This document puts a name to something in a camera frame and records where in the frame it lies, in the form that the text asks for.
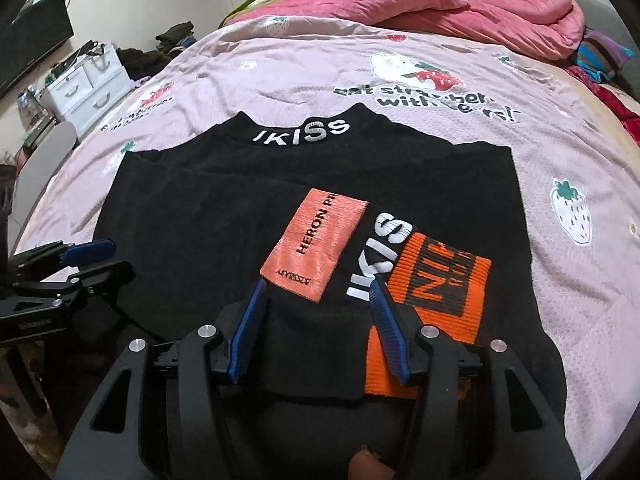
blue rubber pad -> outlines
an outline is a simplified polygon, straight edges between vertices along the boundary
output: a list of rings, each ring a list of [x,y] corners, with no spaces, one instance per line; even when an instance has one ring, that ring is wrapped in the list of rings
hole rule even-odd
[[[262,318],[264,318],[266,311],[266,291],[267,284],[260,278],[229,345],[229,368],[227,373],[233,384],[238,383],[249,367],[255,341],[258,339]]]
[[[108,238],[69,247],[60,254],[60,263],[65,267],[80,267],[108,260],[116,253],[116,244]]]
[[[406,341],[377,280],[369,287],[369,304],[391,373],[406,384],[410,376]]]

bed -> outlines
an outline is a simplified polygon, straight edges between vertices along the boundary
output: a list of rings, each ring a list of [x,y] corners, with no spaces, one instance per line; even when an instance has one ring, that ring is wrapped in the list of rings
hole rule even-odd
[[[433,88],[406,78],[405,67],[419,63],[450,76],[448,88],[440,82],[441,97],[415,97]],[[557,66],[496,44],[338,18],[266,15],[229,25],[85,137],[50,181],[17,251],[91,240],[127,151],[180,145],[240,111],[258,124],[297,126],[356,103],[454,144],[484,140],[513,150],[540,317],[566,374],[566,437],[587,478],[640,400],[640,148]],[[559,218],[559,182],[584,199],[592,215],[587,238]]]

red cloth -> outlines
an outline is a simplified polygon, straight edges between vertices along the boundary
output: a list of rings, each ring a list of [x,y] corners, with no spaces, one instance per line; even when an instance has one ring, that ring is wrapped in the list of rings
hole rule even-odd
[[[579,66],[573,65],[564,70],[584,83],[586,87],[616,115],[631,138],[640,146],[640,116],[623,105],[622,101],[618,99],[611,90],[589,79],[584,70]]]

silver screw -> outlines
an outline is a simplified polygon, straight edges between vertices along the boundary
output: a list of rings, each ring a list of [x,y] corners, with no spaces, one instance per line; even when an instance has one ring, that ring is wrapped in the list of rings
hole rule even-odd
[[[420,329],[420,333],[428,337],[429,339],[433,339],[434,337],[438,337],[440,335],[440,330],[433,325],[425,325]]]
[[[131,343],[129,343],[129,350],[132,352],[140,352],[144,350],[146,346],[146,341],[144,339],[134,339]]]
[[[504,352],[507,349],[507,343],[502,339],[494,339],[491,341],[491,350],[494,352]]]
[[[212,337],[216,335],[216,327],[213,325],[203,325],[198,329],[198,335],[200,337]]]

pink blanket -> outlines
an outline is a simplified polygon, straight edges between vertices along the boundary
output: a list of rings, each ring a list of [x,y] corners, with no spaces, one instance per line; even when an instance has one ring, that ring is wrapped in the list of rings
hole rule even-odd
[[[364,25],[434,32],[502,44],[537,59],[578,48],[584,15],[574,0],[283,0],[242,14],[341,18]]]

